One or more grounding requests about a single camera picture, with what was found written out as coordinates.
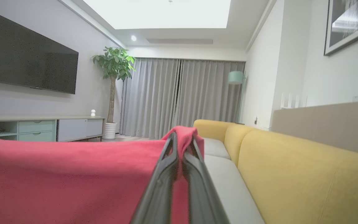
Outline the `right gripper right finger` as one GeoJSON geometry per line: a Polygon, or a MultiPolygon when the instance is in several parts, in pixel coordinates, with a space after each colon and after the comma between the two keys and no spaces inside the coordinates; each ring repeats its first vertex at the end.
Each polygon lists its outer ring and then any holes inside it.
{"type": "Polygon", "coordinates": [[[188,182],[190,224],[229,224],[195,138],[186,147],[182,171],[188,182]]]}

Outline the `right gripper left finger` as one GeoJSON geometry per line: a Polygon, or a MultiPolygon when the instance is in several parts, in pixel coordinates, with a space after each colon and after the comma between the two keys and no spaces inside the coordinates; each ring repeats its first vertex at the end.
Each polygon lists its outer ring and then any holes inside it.
{"type": "Polygon", "coordinates": [[[168,136],[152,176],[131,218],[131,224],[170,224],[173,185],[179,155],[177,134],[168,136]]]}

